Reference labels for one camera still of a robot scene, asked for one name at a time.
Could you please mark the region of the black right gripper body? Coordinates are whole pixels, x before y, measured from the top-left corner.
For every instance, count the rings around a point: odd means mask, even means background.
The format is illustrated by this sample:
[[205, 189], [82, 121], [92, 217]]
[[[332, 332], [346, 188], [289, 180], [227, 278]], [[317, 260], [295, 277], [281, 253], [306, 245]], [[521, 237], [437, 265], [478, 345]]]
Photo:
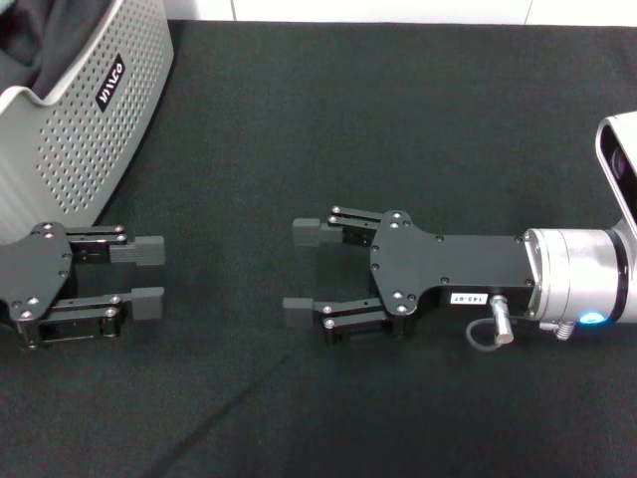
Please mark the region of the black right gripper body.
[[491, 316], [497, 341], [511, 341], [535, 285], [522, 237], [427, 233], [399, 210], [382, 214], [370, 269], [400, 332], [431, 309], [472, 307]]

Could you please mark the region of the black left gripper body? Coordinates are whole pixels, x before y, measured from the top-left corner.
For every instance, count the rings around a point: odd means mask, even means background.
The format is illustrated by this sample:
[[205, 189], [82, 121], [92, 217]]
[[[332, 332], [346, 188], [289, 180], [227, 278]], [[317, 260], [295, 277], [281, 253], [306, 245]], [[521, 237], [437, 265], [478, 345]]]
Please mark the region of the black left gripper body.
[[53, 311], [73, 265], [65, 227], [36, 224], [30, 233], [1, 246], [1, 324], [24, 349], [70, 340], [77, 323]]

